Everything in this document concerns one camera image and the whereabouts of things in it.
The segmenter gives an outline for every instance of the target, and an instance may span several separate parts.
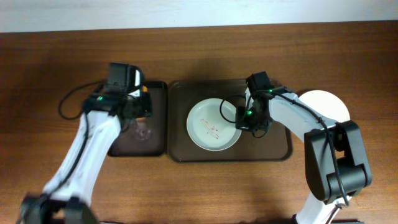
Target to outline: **black tray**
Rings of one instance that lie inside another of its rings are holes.
[[[290,131],[278,122],[263,138],[256,139],[243,131],[239,140],[223,151],[207,151],[189,137],[186,123],[190,110],[208,98],[225,98],[244,94],[245,80],[177,81],[169,86],[169,119],[167,152],[176,162],[239,162],[284,161],[293,153]],[[244,105],[244,99],[228,100],[235,106]]]

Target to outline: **brown table surface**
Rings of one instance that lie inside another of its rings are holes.
[[[398,220],[398,22],[0,34],[0,222],[41,193],[78,121],[57,114],[73,87],[106,78],[108,62],[148,79],[246,78],[266,70],[294,90],[334,93],[361,127],[373,183],[338,218]],[[65,113],[78,110],[77,94]],[[178,164],[167,156],[107,157],[93,193],[100,220],[238,223],[290,218],[304,205],[303,143],[285,162]]]

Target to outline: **white plate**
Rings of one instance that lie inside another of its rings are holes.
[[[338,122],[349,121],[346,105],[337,96],[323,90],[308,91],[299,99],[316,112]]]
[[[192,141],[209,151],[221,151],[231,147],[242,131],[235,128],[220,115],[222,100],[211,98],[197,103],[189,112],[187,130]],[[223,103],[225,118],[235,120],[236,108],[231,103]]]

